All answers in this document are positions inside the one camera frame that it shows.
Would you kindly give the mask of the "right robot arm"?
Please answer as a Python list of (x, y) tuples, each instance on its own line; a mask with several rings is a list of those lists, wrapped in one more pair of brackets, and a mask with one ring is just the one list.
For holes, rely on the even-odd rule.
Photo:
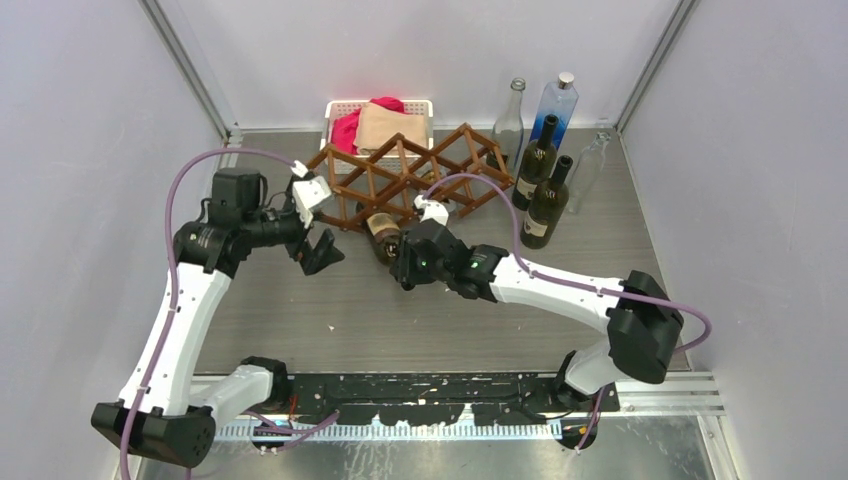
[(571, 411), (619, 380), (663, 383), (683, 326), (678, 309), (644, 272), (594, 278), (521, 265), (504, 248), (465, 245), (434, 220), (402, 232), (390, 273), (405, 290), (440, 282), (465, 299), (539, 308), (602, 333), (595, 345), (567, 354), (552, 382), (551, 399)]

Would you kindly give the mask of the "blue square glass bottle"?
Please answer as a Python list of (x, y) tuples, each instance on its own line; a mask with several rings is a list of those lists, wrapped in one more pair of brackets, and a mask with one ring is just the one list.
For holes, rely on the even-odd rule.
[(545, 85), (538, 104), (530, 141), (541, 137), (545, 118), (554, 115), (558, 118), (558, 125), (552, 137), (552, 145), (556, 149), (560, 148), (579, 100), (579, 93), (574, 86), (574, 81), (575, 76), (571, 72), (561, 72), (556, 80)]

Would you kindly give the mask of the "small clear bottle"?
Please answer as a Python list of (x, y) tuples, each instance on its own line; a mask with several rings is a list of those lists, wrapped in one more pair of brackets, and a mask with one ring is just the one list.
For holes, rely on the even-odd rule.
[(570, 197), (566, 205), (569, 213), (579, 213), (582, 203), (600, 176), (606, 161), (605, 150), (610, 139), (609, 133), (599, 132), (592, 143), (581, 151), (577, 168), (569, 183)]

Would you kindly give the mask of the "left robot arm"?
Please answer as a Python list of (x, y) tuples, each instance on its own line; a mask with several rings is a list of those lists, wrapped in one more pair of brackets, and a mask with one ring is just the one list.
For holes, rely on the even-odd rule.
[(256, 405), (277, 413), (290, 403), (285, 363), (258, 356), (190, 392), (215, 311), (254, 250), (282, 246), (306, 275), (344, 258), (329, 230), (316, 245), (308, 240), (320, 208), (333, 197), (325, 178), (297, 165), (282, 208), (271, 207), (267, 194), (258, 170), (221, 169), (199, 218), (171, 235), (165, 294), (137, 368), (118, 400), (97, 404), (91, 417), (95, 430), (126, 453), (192, 469), (208, 455), (217, 428)]

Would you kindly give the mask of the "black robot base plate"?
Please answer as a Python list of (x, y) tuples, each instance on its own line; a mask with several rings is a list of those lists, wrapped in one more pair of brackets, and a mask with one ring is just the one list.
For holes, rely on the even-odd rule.
[(540, 425), (552, 418), (586, 419), (594, 402), (573, 403), (553, 373), (297, 373), (288, 398), (248, 408), (265, 417), (291, 413), (317, 424), (332, 413), (338, 425), (452, 425), (468, 410), (475, 426)]

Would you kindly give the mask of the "clear glass wine bottle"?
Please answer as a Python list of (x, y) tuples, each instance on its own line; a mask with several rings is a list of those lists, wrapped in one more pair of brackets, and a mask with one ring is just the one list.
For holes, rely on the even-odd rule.
[(492, 140), (499, 145), (504, 165), (510, 174), (516, 171), (524, 140), (525, 129), (521, 108), (525, 88), (526, 81), (524, 78), (515, 77), (512, 79), (506, 109), (497, 118), (492, 129)]

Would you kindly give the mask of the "dark green bottle white label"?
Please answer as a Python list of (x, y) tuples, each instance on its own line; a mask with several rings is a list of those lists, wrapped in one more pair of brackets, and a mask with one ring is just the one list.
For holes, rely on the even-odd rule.
[(559, 118), (556, 115), (546, 115), (539, 137), (531, 140), (524, 150), (511, 197), (513, 206), (518, 210), (528, 209), (537, 185), (551, 173), (556, 160), (557, 149), (553, 145), (553, 138), (558, 125)]

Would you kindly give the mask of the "green bottle silver capsule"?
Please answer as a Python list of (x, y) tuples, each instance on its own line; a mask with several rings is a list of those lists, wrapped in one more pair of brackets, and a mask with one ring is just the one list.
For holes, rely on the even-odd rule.
[(360, 222), (377, 259), (390, 267), (398, 256), (401, 229), (387, 212), (375, 211)]

